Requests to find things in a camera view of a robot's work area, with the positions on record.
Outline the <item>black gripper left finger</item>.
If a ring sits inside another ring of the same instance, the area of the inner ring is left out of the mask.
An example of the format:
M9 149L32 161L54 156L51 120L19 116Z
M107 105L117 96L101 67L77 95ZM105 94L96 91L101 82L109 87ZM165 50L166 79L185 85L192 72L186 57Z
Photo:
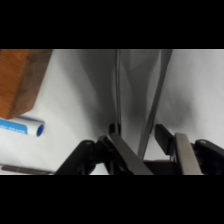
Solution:
M99 164L109 175L153 174L117 132L100 136L96 142L81 141L55 174L90 175Z

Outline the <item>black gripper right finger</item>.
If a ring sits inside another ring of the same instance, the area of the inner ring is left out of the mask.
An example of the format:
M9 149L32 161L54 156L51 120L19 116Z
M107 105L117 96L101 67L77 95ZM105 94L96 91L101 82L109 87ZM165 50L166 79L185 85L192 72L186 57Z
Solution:
M224 175L224 149L214 143L191 143L186 134L171 134L162 124L155 127L155 140L182 175Z

